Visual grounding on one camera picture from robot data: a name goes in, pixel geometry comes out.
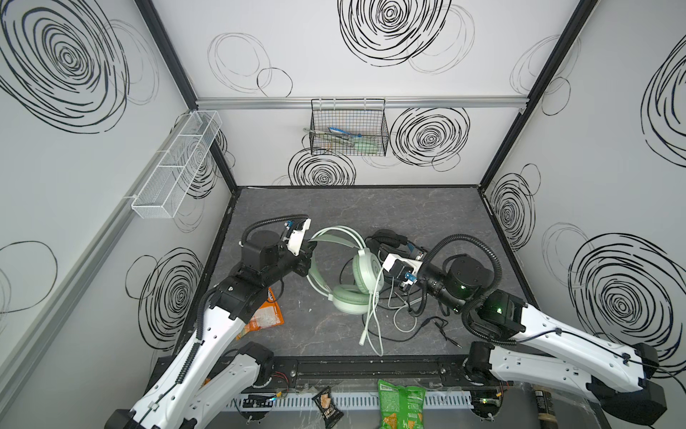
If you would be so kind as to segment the mint green headphones with cable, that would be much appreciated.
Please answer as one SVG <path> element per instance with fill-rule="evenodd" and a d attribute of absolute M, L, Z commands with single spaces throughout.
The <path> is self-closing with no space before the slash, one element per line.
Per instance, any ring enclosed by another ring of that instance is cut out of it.
<path fill-rule="evenodd" d="M 373 330 L 381 328 L 378 310 L 384 278 L 380 259 L 366 245 L 360 233 L 345 225 L 325 227 L 315 232 L 310 241 L 338 245 L 351 251 L 337 282 L 325 279 L 316 257 L 312 257 L 305 278 L 337 311 L 362 317 L 363 328 L 358 344 L 370 346 L 374 355 L 382 357 L 385 354 L 383 339 L 373 339 Z"/>

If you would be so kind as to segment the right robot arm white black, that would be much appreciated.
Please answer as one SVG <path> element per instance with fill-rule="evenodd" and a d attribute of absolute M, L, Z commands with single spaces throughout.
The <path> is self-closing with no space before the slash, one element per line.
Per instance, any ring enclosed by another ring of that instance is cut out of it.
<path fill-rule="evenodd" d="M 502 291 L 502 267 L 483 241 L 453 234 L 422 252 L 405 238 L 379 247 L 389 278 L 416 285 L 459 315 L 475 337 L 463 363 L 477 385 L 524 382 L 567 391 L 607 414 L 652 426 L 666 413 L 657 351 L 646 343 L 605 341 L 558 321 Z"/>

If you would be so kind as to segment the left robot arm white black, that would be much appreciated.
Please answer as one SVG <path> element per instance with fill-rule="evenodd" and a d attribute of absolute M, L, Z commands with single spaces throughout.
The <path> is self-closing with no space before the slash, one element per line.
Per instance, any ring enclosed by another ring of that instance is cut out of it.
<path fill-rule="evenodd" d="M 290 273 L 306 276 L 316 242 L 298 253 L 278 245 L 265 265 L 244 250 L 241 261 L 203 296 L 196 331 L 165 372 L 131 409 L 116 409 L 108 428 L 205 428 L 254 385 L 269 383 L 273 352 L 254 342 L 217 375 L 211 371 L 239 332 L 268 298 L 270 287 Z"/>

